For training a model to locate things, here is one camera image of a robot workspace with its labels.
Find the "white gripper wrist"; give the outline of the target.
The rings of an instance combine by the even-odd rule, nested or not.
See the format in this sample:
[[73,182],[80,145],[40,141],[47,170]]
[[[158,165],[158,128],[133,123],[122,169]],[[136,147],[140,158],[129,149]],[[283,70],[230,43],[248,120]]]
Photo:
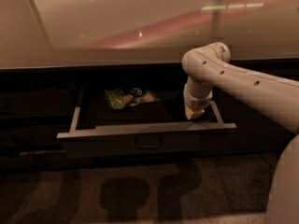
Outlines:
[[210,87],[185,86],[183,92],[185,102],[185,116],[187,120],[198,119],[205,113],[204,108],[211,103],[213,93]]

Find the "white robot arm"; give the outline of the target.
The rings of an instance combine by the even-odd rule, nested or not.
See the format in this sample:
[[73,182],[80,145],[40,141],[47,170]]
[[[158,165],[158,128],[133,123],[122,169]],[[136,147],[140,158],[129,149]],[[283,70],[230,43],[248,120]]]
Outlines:
[[230,60],[221,42],[183,56],[186,117],[202,115],[217,87],[294,133],[278,160],[264,224],[299,224],[299,82],[233,66]]

